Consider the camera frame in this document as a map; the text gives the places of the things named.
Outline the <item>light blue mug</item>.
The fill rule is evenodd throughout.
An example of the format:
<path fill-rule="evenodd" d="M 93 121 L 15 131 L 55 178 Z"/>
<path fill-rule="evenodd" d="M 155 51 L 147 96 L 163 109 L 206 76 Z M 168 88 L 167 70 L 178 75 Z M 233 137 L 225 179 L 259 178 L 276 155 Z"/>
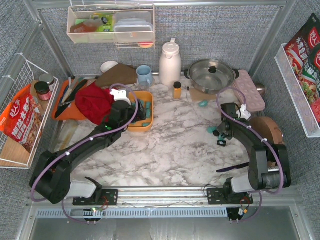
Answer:
<path fill-rule="evenodd" d="M 153 85 L 152 69 L 147 65 L 141 65 L 136 69 L 137 82 L 139 85 Z"/>

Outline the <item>orange juice bottle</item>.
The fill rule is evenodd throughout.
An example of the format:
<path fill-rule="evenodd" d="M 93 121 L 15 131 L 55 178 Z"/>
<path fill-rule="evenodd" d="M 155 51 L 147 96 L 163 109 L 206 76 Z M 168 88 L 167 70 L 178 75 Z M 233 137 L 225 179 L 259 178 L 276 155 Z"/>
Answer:
<path fill-rule="evenodd" d="M 173 98 L 180 99 L 182 94 L 182 84 L 179 81 L 176 81 L 173 84 Z"/>

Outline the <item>white small bowl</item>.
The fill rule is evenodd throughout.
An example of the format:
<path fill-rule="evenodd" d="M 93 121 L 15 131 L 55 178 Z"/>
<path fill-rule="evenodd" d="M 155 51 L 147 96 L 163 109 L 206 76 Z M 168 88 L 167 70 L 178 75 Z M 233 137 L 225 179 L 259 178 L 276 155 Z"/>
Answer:
<path fill-rule="evenodd" d="M 112 60 L 106 61 L 100 66 L 100 71 L 102 73 L 105 73 L 105 72 L 109 71 L 110 69 L 112 69 L 113 67 L 115 67 L 116 65 L 118 65 L 118 63 L 116 61 L 112 61 Z"/>

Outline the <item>stainless steel pot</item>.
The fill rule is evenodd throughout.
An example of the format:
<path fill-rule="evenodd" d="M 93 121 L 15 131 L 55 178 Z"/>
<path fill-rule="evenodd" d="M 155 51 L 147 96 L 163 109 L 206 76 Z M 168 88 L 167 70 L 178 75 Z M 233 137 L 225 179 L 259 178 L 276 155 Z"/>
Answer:
<path fill-rule="evenodd" d="M 216 95 L 222 89 L 230 87 L 240 76 L 237 69 L 215 59 L 198 60 L 183 73 L 196 90 L 209 95 Z"/>

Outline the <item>silver metal cup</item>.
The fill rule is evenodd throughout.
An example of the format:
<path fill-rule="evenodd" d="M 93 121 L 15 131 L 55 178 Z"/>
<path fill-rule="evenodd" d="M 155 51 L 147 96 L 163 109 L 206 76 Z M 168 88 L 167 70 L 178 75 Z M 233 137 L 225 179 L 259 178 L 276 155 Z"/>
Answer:
<path fill-rule="evenodd" d="M 255 87 L 262 97 L 266 94 L 266 87 L 262 83 L 256 82 Z"/>

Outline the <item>round wooden board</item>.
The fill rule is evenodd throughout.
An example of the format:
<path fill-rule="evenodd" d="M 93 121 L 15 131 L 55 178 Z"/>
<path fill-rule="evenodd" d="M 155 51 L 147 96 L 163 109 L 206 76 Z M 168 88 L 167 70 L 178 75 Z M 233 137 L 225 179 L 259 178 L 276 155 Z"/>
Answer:
<path fill-rule="evenodd" d="M 284 145 L 284 136 L 277 123 L 267 116 L 254 117 L 249 121 L 252 128 L 272 144 Z"/>

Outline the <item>white thermos jug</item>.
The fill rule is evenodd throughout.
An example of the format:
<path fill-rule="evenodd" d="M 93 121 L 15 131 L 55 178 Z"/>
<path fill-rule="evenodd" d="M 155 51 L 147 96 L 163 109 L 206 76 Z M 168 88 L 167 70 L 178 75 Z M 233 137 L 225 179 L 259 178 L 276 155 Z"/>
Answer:
<path fill-rule="evenodd" d="M 159 79 L 160 82 L 171 87 L 178 82 L 181 77 L 182 60 L 180 56 L 180 47 L 176 39 L 172 38 L 162 46 L 162 53 L 159 60 Z"/>

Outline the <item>orange plastic tray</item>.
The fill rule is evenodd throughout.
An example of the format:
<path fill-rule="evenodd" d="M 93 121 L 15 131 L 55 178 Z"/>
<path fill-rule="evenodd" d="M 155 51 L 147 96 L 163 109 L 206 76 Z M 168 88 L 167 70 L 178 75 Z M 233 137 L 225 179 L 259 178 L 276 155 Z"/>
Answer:
<path fill-rule="evenodd" d="M 60 90 L 57 92 L 57 97 L 53 106 L 53 110 L 51 113 L 51 118 L 56 121 L 65 121 L 65 120 L 76 120 L 82 121 L 86 120 L 87 118 L 79 111 L 75 102 L 73 101 L 57 118 L 55 118 L 55 114 L 58 110 L 58 105 L 60 102 L 61 97 L 63 96 L 65 88 L 69 85 L 69 81 L 65 80 L 61 84 Z"/>

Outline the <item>orange storage basket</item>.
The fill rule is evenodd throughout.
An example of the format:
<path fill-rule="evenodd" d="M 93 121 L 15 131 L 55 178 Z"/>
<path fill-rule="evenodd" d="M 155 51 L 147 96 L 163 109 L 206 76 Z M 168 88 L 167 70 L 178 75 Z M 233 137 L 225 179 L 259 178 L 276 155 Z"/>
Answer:
<path fill-rule="evenodd" d="M 152 128 L 154 120 L 154 98 L 149 91 L 134 91 L 138 100 L 143 103 L 146 110 L 146 119 L 131 123 L 128 126 L 130 132 L 147 132 Z"/>

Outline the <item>silver lid glass jar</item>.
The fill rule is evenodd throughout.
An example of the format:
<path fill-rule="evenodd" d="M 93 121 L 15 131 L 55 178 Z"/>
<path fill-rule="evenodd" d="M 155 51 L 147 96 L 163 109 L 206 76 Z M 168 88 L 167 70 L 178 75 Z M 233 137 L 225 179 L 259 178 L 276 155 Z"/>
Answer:
<path fill-rule="evenodd" d="M 47 83 L 51 92 L 54 90 L 55 78 L 51 74 L 44 73 L 44 74 L 40 75 L 39 81 Z"/>

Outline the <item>amber liquid bottle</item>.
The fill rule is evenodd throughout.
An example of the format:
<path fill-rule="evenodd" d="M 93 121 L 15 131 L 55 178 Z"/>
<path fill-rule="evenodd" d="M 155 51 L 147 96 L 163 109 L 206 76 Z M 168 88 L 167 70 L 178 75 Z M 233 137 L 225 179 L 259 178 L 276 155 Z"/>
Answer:
<path fill-rule="evenodd" d="M 95 32 L 102 24 L 99 21 L 88 19 L 76 24 L 70 28 L 70 33 L 92 33 Z"/>

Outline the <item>cream wall shelf basket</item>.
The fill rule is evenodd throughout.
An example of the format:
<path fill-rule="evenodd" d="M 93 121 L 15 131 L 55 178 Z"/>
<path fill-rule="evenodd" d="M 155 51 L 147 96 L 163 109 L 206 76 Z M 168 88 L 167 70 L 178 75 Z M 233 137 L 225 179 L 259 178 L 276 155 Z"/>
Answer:
<path fill-rule="evenodd" d="M 156 41 L 155 6 L 70 6 L 66 32 L 75 44 L 114 43 L 119 48 L 148 48 Z"/>

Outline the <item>red cloth hat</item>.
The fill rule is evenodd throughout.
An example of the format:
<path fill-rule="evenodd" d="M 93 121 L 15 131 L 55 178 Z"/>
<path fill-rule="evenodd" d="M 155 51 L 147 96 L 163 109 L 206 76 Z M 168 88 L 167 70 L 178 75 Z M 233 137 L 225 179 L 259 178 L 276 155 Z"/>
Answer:
<path fill-rule="evenodd" d="M 109 88 L 102 89 L 92 83 L 75 95 L 75 105 L 89 121 L 99 125 L 109 115 L 115 102 Z"/>

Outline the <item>brown cork mat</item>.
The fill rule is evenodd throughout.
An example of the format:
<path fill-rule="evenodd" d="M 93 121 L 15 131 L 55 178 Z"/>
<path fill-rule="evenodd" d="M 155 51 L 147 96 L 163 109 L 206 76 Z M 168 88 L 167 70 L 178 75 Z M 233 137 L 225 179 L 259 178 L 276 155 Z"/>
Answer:
<path fill-rule="evenodd" d="M 190 88 L 189 93 L 193 102 L 213 101 L 217 98 L 217 96 L 214 94 L 206 94 L 195 88 Z"/>

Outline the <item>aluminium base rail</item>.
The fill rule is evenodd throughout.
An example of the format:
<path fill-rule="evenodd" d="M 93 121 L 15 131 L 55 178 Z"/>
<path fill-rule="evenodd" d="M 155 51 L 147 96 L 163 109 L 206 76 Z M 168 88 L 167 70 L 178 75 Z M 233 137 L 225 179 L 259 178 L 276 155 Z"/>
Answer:
<path fill-rule="evenodd" d="M 254 206 L 250 193 L 227 196 L 222 189 L 204 188 L 112 188 L 102 202 L 67 199 L 64 205 L 41 202 L 32 208 L 37 219 L 73 218 L 96 222 L 102 219 L 227 218 L 238 222 Z"/>

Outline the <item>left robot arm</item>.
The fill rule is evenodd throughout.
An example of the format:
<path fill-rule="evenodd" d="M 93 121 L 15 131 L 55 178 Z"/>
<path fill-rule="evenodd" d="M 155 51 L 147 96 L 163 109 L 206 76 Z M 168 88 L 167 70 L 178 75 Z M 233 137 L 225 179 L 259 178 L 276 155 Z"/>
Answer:
<path fill-rule="evenodd" d="M 139 99 L 135 100 L 135 104 L 118 100 L 112 104 L 106 119 L 88 136 L 66 149 L 54 153 L 48 150 L 43 152 L 29 182 L 32 201 L 60 203 L 70 191 L 72 171 L 91 155 L 120 139 L 128 125 L 135 122 L 143 110 Z"/>

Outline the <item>brown olive cloth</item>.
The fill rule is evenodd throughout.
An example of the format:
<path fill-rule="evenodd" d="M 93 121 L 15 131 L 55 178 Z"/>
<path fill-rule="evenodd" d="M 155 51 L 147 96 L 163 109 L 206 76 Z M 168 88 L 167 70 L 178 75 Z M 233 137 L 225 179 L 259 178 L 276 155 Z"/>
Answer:
<path fill-rule="evenodd" d="M 96 81 L 97 87 L 110 87 L 113 84 L 133 85 L 137 82 L 137 73 L 132 66 L 117 64 L 103 73 Z"/>

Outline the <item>black blade kitchen knife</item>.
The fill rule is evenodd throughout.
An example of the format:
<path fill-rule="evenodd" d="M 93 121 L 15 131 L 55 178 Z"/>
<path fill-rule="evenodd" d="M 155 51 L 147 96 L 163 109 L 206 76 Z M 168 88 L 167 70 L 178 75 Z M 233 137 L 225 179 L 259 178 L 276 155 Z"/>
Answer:
<path fill-rule="evenodd" d="M 54 119 L 57 120 L 59 116 L 70 106 L 70 104 L 75 101 L 77 92 L 81 90 L 83 87 L 85 87 L 87 85 L 87 82 L 87 79 L 82 79 L 82 81 L 78 81 L 70 96 L 66 99 L 66 102 L 61 103 L 63 96 L 60 98 L 57 105 L 57 110 L 54 113 Z"/>

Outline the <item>dark lid glass jar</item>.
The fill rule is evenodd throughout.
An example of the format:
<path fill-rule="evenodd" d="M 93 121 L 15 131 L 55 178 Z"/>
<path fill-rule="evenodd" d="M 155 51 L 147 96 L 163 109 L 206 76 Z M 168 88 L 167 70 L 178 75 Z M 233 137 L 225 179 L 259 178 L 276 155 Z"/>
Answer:
<path fill-rule="evenodd" d="M 41 101 L 49 101 L 52 96 L 52 92 L 50 90 L 49 85 L 44 81 L 38 81 L 34 85 L 34 89 L 36 91 L 36 94 L 38 98 Z"/>

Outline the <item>clear plastic food containers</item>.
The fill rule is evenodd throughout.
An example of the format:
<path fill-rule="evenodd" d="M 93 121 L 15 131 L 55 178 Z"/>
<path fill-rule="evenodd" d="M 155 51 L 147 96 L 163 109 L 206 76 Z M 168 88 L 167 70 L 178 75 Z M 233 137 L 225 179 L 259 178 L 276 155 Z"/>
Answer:
<path fill-rule="evenodd" d="M 149 11 L 125 11 L 114 15 L 114 36 L 119 42 L 135 43 L 153 40 L 154 26 Z"/>

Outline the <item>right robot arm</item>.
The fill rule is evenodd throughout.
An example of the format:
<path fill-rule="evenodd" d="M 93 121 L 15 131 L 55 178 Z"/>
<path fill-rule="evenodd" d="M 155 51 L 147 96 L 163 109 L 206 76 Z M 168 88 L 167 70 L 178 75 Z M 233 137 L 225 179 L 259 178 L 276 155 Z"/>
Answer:
<path fill-rule="evenodd" d="M 234 193 L 288 188 L 291 171 L 288 151 L 283 144 L 270 143 L 243 118 L 238 119 L 235 103 L 220 105 L 221 124 L 214 135 L 224 140 L 238 140 L 249 156 L 248 173 L 226 181 Z"/>

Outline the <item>pink egg tray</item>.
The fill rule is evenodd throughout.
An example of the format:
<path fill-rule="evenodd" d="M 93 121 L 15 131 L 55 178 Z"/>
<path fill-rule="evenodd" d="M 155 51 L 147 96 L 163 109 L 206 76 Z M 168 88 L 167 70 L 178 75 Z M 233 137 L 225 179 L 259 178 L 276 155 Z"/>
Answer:
<path fill-rule="evenodd" d="M 266 104 L 248 72 L 243 69 L 233 69 L 233 71 L 235 73 L 235 79 L 232 87 L 239 90 L 245 96 L 244 99 L 244 96 L 239 91 L 233 91 L 240 103 L 246 104 L 246 110 L 250 113 L 263 111 L 266 107 Z"/>

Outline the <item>clear small glass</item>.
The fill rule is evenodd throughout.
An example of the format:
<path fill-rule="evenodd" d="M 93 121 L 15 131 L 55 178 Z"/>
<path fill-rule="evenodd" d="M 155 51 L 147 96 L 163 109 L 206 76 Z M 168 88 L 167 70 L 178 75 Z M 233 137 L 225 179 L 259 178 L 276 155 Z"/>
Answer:
<path fill-rule="evenodd" d="M 150 84 L 148 82 L 140 82 L 137 87 L 138 91 L 149 92 L 150 91 Z"/>

